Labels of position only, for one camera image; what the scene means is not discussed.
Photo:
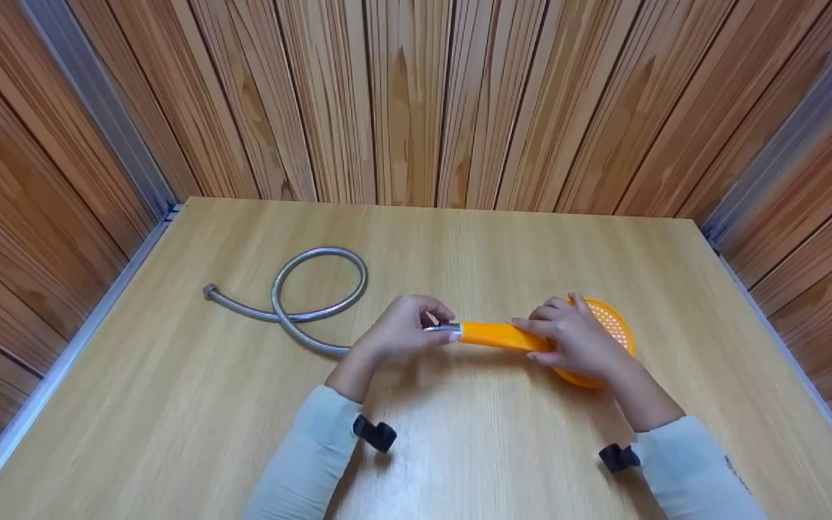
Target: wall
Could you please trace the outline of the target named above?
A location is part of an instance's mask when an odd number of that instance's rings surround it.
[[[154,224],[19,4],[0,0],[0,432]]]
[[[828,0],[69,0],[179,198],[702,221]]]
[[[721,251],[832,409],[832,118]]]
[[[702,222],[832,62],[832,0],[66,2],[179,200]],[[832,405],[811,150],[723,250]],[[0,0],[0,431],[153,223]]]

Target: light gray sleeve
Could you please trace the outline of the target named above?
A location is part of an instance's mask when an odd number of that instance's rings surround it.
[[[360,404],[333,389],[314,389],[255,484],[243,518],[323,518],[358,443],[352,423],[360,413]]]
[[[765,518],[701,421],[683,417],[631,444],[644,479],[671,519]]]

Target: wooden table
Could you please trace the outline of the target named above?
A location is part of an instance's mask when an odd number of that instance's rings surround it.
[[[832,517],[832,427],[689,220],[191,199],[0,474],[0,519],[237,516],[334,361],[201,288],[267,306],[282,264],[327,244],[372,279],[313,335],[352,342],[399,293],[500,321],[580,290],[625,317],[769,516]],[[287,308],[333,303],[355,275],[311,260]],[[631,439],[611,398],[520,355],[449,345],[383,370],[367,408],[399,438],[390,457],[360,448],[336,517],[659,516],[636,472],[598,463]]]

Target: black bracket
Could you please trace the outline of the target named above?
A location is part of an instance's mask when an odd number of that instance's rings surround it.
[[[352,423],[352,431],[377,451],[386,454],[390,446],[397,440],[397,432],[386,422],[379,422],[377,426],[371,424],[364,415],[359,415]]]
[[[637,457],[634,451],[631,451],[630,446],[621,448],[617,444],[610,444],[599,451],[599,458],[602,459],[602,464],[605,464],[608,472],[612,475],[621,470],[641,465],[641,459]]]

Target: shower hose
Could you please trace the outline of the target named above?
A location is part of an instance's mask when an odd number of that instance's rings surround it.
[[[307,260],[317,256],[341,256],[342,258],[349,260],[359,271],[359,283],[357,284],[357,287],[349,294],[349,296],[344,297],[341,302],[307,313],[287,313],[285,311],[285,307],[281,304],[281,289],[285,285],[287,276],[290,275],[291,271],[293,271],[295,267],[300,266],[300,264],[303,264]],[[250,307],[245,303],[237,302],[220,292],[218,287],[212,283],[204,286],[204,298],[206,300],[211,300],[214,303],[218,303],[235,313],[240,313],[242,316],[248,316],[252,319],[258,319],[270,323],[280,323],[281,327],[284,328],[284,330],[286,330],[292,338],[296,339],[298,343],[309,348],[311,351],[323,353],[323,355],[334,356],[334,358],[340,358],[341,356],[346,355],[346,352],[349,352],[348,346],[335,345],[333,343],[323,342],[323,340],[313,338],[313,336],[298,328],[297,323],[316,321],[318,319],[326,319],[326,317],[336,316],[343,310],[353,306],[361,298],[361,295],[364,294],[364,290],[367,286],[368,268],[364,264],[364,261],[361,260],[360,256],[343,247],[315,247],[310,251],[304,251],[294,258],[291,258],[291,260],[288,260],[287,263],[281,267],[281,270],[278,270],[278,274],[274,276],[272,291],[270,294],[273,312],[259,310],[254,307]]]

